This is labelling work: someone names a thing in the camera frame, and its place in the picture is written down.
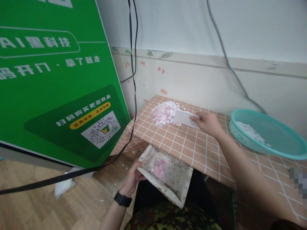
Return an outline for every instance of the white wall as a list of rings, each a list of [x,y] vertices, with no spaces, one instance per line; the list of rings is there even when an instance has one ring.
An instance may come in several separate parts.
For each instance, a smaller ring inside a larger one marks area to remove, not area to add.
[[[127,0],[97,0],[110,46],[130,47]],[[306,0],[210,0],[228,56],[307,62]],[[136,28],[133,1],[132,24]],[[136,0],[138,49],[222,55],[206,0]]]
[[[109,45],[130,50],[127,0],[97,2]],[[269,115],[307,139],[307,1],[210,0],[210,3],[228,56],[242,58],[251,64],[247,68],[249,71],[236,70],[250,97]],[[244,98],[228,69],[213,66],[210,61],[209,64],[197,62],[199,55],[222,55],[205,0],[136,0],[136,5],[139,18],[137,48],[145,53],[137,60],[135,76],[138,111],[145,106],[144,100],[149,101],[154,95],[224,114],[239,108],[257,110]],[[146,50],[177,53],[170,58],[157,59],[147,58]],[[189,60],[174,61],[174,56],[184,56],[180,53],[191,54]],[[126,68],[130,56],[124,54],[112,54],[120,80],[131,76],[131,68]],[[257,59],[272,60],[267,62],[272,67]],[[146,62],[145,66],[140,64],[141,61]],[[165,70],[164,74],[157,70],[159,66]],[[278,74],[270,72],[278,67],[281,70]],[[123,83],[122,90],[130,116],[134,116],[132,81]]]
[[[120,81],[131,76],[126,67],[130,56],[112,54]],[[232,73],[226,68],[189,63],[137,58],[135,75],[137,107],[140,111],[154,95],[162,95],[192,105],[230,115],[235,109],[258,110],[245,99]],[[287,124],[307,139],[307,79],[236,71],[249,96],[268,114]],[[133,81],[121,84],[129,114],[134,116]]]

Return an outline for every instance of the hand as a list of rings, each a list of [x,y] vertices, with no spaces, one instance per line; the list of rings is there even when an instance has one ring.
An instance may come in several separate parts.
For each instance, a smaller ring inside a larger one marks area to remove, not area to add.
[[[190,117],[190,119],[196,122],[198,127],[205,133],[214,138],[217,138],[225,133],[213,113],[197,112],[196,115],[199,116],[199,119],[197,117]]]
[[[142,166],[143,162],[138,162],[137,160],[138,159],[134,161],[133,165],[131,166],[128,172],[124,184],[119,190],[119,193],[121,195],[124,195],[128,198],[130,198],[131,195],[134,193],[137,187],[137,183],[141,180],[146,180],[146,178],[137,170],[138,167]]]

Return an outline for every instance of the basket rim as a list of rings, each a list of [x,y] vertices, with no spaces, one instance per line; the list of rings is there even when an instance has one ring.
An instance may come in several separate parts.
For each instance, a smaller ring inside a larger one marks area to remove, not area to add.
[[[237,124],[236,122],[236,119],[234,118],[235,114],[238,113],[238,112],[249,112],[249,113],[254,113],[254,114],[257,114],[257,115],[260,115],[260,116],[263,116],[265,118],[268,118],[272,121],[275,121],[277,123],[280,124],[280,126],[282,126],[282,128],[284,128],[286,131],[290,131],[292,133],[294,133],[298,139],[300,139],[302,141],[302,143],[305,144],[305,153],[301,154],[301,155],[291,155],[291,154],[287,154],[287,153],[284,153],[284,152],[280,152],[280,151],[277,151],[273,148],[270,148],[269,146],[267,145],[264,145],[262,144],[261,142],[255,140],[254,138],[250,137],[243,129],[241,129],[241,127]],[[271,151],[272,153],[276,154],[276,155],[279,155],[279,156],[282,156],[282,157],[285,157],[285,158],[288,158],[288,159],[292,159],[292,160],[307,160],[307,141],[301,136],[299,135],[297,132],[295,132],[293,129],[291,129],[289,126],[287,126],[286,124],[280,122],[279,120],[271,117],[271,116],[268,116],[268,115],[265,115],[263,113],[260,113],[260,112],[257,112],[257,111],[254,111],[254,110],[247,110],[247,109],[240,109],[240,110],[234,110],[231,114],[230,114],[230,121],[233,123],[233,125],[242,133],[244,134],[244,136],[246,136],[249,140],[251,140],[252,142],[254,142],[255,144]]]

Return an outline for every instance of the person's left hand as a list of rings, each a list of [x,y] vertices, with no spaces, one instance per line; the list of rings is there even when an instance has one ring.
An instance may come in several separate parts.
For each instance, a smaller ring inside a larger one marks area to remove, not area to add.
[[[131,166],[128,172],[124,184],[119,190],[119,193],[121,195],[124,195],[128,198],[130,198],[131,195],[134,193],[137,187],[137,183],[141,180],[146,180],[146,178],[137,170],[138,167],[142,166],[143,162],[138,162],[137,160],[138,159],[134,161],[133,165]]]

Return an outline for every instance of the green sign board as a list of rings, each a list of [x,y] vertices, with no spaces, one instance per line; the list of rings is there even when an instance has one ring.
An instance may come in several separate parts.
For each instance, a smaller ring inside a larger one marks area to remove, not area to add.
[[[4,1],[0,91],[1,143],[79,167],[130,120],[95,0]]]

